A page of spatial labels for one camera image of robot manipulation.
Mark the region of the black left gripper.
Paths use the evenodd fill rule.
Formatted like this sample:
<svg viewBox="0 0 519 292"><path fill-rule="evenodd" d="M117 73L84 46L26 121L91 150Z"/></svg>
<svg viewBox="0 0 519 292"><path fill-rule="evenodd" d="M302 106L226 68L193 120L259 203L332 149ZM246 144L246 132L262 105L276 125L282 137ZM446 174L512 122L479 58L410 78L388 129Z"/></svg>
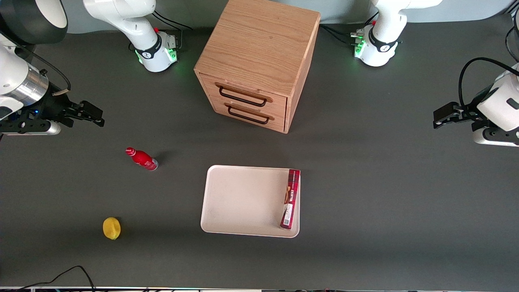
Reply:
<svg viewBox="0 0 519 292"><path fill-rule="evenodd" d="M485 97L491 92L492 87L486 87L479 91L471 102L465 103L462 96L462 88L459 87L459 103L449 102L433 112L433 128L438 129L448 124L457 124L467 121L487 120L477 109Z"/></svg>

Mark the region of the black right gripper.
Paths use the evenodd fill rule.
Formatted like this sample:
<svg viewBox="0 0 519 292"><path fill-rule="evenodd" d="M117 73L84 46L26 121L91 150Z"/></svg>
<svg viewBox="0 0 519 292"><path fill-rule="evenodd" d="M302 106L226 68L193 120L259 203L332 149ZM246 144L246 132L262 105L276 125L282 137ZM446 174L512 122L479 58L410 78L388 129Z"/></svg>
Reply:
<svg viewBox="0 0 519 292"><path fill-rule="evenodd" d="M33 105L21 110L19 125L21 127L50 127L52 122L63 123L72 127L73 120L92 122L104 127L103 111L88 101L80 104L71 102L66 94L54 96L50 91Z"/></svg>

